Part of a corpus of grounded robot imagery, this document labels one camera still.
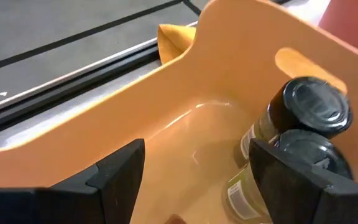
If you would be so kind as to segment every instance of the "jar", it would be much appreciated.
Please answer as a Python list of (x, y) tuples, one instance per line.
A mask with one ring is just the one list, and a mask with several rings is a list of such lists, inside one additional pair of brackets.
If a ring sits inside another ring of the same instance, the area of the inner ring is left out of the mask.
[(292, 129), (280, 135), (275, 147), (322, 169), (348, 179), (352, 171), (341, 152), (331, 141), (311, 131)]
[(241, 139), (248, 160), (252, 138), (273, 143), (289, 129), (305, 129), (331, 138), (352, 123), (349, 101), (338, 89), (315, 77), (290, 80), (273, 97), (265, 112)]
[(229, 180), (226, 187), (228, 210), (239, 223), (271, 223), (250, 166)]

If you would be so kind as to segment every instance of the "yellow cloth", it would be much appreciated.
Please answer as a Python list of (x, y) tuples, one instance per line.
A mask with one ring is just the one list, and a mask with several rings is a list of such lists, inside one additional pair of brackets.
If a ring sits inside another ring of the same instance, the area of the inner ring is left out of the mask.
[(193, 42), (195, 35), (195, 27), (160, 24), (158, 27), (157, 44), (161, 63), (165, 64), (186, 51)]

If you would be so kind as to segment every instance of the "basket handle hole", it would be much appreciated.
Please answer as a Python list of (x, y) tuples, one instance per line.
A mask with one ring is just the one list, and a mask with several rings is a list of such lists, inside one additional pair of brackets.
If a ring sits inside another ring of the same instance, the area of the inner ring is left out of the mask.
[(290, 78), (304, 76), (317, 77), (326, 80), (343, 93), (347, 93), (346, 84), (342, 80), (292, 48), (284, 47), (278, 50), (275, 55), (275, 63), (276, 66)]

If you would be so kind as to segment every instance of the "jar label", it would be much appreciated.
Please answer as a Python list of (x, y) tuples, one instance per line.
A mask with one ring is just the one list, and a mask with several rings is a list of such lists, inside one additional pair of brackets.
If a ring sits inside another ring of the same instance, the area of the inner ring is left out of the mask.
[(241, 187), (241, 180), (229, 187), (227, 190), (229, 196), (230, 205), (236, 214), (243, 220), (250, 218), (256, 218), (260, 215), (255, 211), (254, 208), (248, 203)]

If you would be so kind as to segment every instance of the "black stripe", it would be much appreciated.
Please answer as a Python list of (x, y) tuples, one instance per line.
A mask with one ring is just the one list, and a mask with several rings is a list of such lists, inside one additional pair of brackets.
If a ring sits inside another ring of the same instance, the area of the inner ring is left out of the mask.
[(190, 0), (183, 0), (183, 3), (185, 3), (185, 5), (189, 7), (195, 14), (197, 15), (201, 14), (201, 9), (199, 9), (197, 6), (191, 3)]
[(106, 24), (103, 24), (101, 26), (92, 28), (90, 30), (80, 32), (79, 34), (75, 34), (75, 35), (66, 37), (64, 39), (58, 40), (56, 42), (53, 42), (53, 43), (50, 43), (50, 44), (47, 44), (47, 45), (43, 45), (41, 47), (37, 47), (36, 49), (29, 50), (29, 51), (26, 51), (24, 53), (21, 53), (21, 54), (18, 54), (18, 55), (9, 57), (9, 58), (5, 58), (3, 60), (0, 60), (0, 68), (5, 67), (5, 66), (10, 65), (10, 64), (13, 64), (13, 63), (16, 63), (16, 62), (19, 62), (21, 60), (27, 59), (29, 57), (33, 57), (35, 55), (44, 53), (44, 52), (46, 52), (48, 50), (52, 50), (52, 49), (55, 49), (57, 47), (61, 47), (61, 46), (65, 45), (65, 44), (69, 44), (69, 43), (74, 42), (76, 40), (80, 40), (82, 38), (91, 36), (93, 34), (96, 34), (98, 32), (104, 31), (106, 29), (110, 29), (112, 27), (121, 25), (121, 24), (123, 24), (125, 22), (129, 22), (129, 21), (137, 19), (139, 17), (146, 16), (147, 14), (151, 14), (151, 13), (159, 11), (161, 9), (165, 9), (167, 7), (170, 7), (170, 6), (174, 6), (174, 5), (179, 4), (181, 2), (182, 2), (182, 0), (172, 0), (172, 1), (166, 2), (164, 4), (154, 6), (154, 7), (150, 8), (150, 9), (146, 9), (146, 10), (137, 12), (135, 14), (123, 17), (121, 19), (117, 19), (115, 21), (108, 22)]
[[(128, 58), (128, 55), (132, 55), (134, 52), (142, 52), (142, 51), (144, 51), (145, 49), (148, 49), (150, 46), (157, 46), (157, 41), (156, 41), (156, 40), (155, 40), (155, 41), (152, 41), (152, 42), (150, 42), (150, 43), (148, 43), (148, 44), (145, 44), (145, 45), (143, 45), (143, 46), (141, 46), (141, 47), (139, 47), (139, 48), (130, 50), (129, 52), (126, 52), (126, 53), (124, 53), (124, 54), (120, 54), (120, 55), (118, 55), (118, 56), (112, 58), (111, 60), (106, 61), (106, 62), (103, 63), (102, 65), (96, 65), (96, 66), (94, 66), (93, 68), (91, 68), (90, 71), (85, 72), (85, 73), (89, 73), (89, 72), (91, 72), (91, 71), (96, 71), (98, 68), (104, 67), (104, 66), (107, 65), (107, 64), (112, 64), (112, 63), (114, 63), (114, 62), (118, 62), (118, 61), (122, 60), (123, 58)], [(31, 96), (34, 96), (34, 95), (36, 95), (36, 94), (38, 94), (38, 93), (44, 92), (45, 90), (51, 89), (51, 88), (53, 88), (53, 87), (55, 87), (55, 86), (57, 86), (57, 85), (60, 85), (60, 84), (62, 84), (62, 83), (67, 83), (67, 82), (69, 82), (70, 80), (73, 80), (73, 79), (75, 79), (75, 78), (78, 77), (78, 76), (80, 76), (80, 75), (71, 76), (71, 77), (69, 77), (69, 78), (66, 79), (66, 80), (62, 80), (61, 82), (60, 82), (60, 81), (55, 82), (55, 83), (53, 83), (53, 84), (44, 86), (44, 87), (39, 88), (39, 89), (37, 89), (37, 90), (34, 90), (34, 91), (30, 92), (30, 93), (27, 93), (27, 94), (24, 94), (24, 95), (19, 96), (19, 97), (17, 97), (17, 98), (14, 98), (13, 100), (10, 100), (10, 101), (8, 101), (8, 102), (5, 102), (5, 103), (3, 103), (3, 104), (0, 104), (0, 110), (3, 110), (4, 108), (7, 108), (7, 107), (9, 107), (9, 106), (11, 106), (11, 105), (13, 105), (13, 104), (19, 103), (20, 101), (23, 101), (23, 100), (25, 100), (25, 99), (27, 99), (27, 98), (30, 98)]]

